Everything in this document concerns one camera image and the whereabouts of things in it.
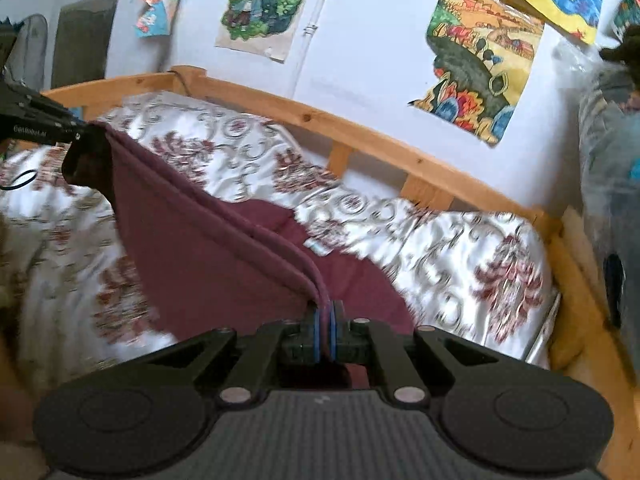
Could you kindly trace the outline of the maroon knit garment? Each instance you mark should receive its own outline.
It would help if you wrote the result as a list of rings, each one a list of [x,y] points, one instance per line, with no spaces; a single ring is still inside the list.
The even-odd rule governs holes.
[[[311,308],[327,320],[332,301],[350,318],[413,329],[405,300],[370,260],[318,255],[292,210],[218,200],[125,133],[88,125],[62,174],[111,204],[156,325],[179,340],[219,327],[250,335]]]

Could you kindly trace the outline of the white floral bedspread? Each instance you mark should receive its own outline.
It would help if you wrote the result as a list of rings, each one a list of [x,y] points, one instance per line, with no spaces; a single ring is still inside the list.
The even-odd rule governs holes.
[[[284,127],[175,93],[133,96],[104,119],[211,196],[292,210],[318,255],[370,260],[413,327],[548,366],[560,296],[527,220],[353,190],[308,160]],[[38,392],[180,341],[157,327],[111,205],[63,179],[65,154],[42,146],[1,165],[1,324]]]

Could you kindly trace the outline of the blonde anime girl poster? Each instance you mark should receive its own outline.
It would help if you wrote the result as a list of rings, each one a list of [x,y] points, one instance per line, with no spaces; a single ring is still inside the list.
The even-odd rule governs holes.
[[[282,63],[304,4],[305,0],[228,0],[216,46]]]

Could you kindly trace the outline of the landscape painting poster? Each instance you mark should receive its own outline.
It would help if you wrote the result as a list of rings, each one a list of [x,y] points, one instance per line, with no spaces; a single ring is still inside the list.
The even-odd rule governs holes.
[[[543,32],[541,20],[500,0],[437,0],[425,34],[436,84],[409,105],[497,145]]]

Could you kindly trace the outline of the grey blue bundled bedding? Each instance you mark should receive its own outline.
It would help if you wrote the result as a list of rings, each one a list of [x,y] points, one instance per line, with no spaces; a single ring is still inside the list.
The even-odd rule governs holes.
[[[579,104],[580,190],[611,325],[639,367],[639,27],[588,79]]]

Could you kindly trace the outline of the wooden bed frame rail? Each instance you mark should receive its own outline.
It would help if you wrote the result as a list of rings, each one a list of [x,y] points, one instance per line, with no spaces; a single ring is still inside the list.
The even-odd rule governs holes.
[[[126,96],[160,90],[234,107],[324,136],[332,142],[328,168],[337,177],[347,170],[352,153],[360,152],[403,171],[407,177],[400,194],[420,206],[445,210],[461,202],[475,210],[510,211],[532,222],[546,243],[563,296],[551,337],[550,364],[595,388],[612,408],[614,432],[600,461],[601,471],[610,479],[638,478],[639,388],[616,333],[608,327],[597,266],[576,211],[567,209],[562,218],[555,219],[383,133],[282,96],[210,78],[206,70],[189,65],[175,66],[167,73],[72,84],[46,95],[66,107],[79,107],[85,118],[94,119]]]

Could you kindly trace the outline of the dark wall panel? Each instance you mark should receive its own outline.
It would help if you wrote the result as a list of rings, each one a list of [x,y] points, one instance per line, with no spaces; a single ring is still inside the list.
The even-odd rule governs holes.
[[[80,0],[58,16],[51,88],[103,79],[118,0]]]

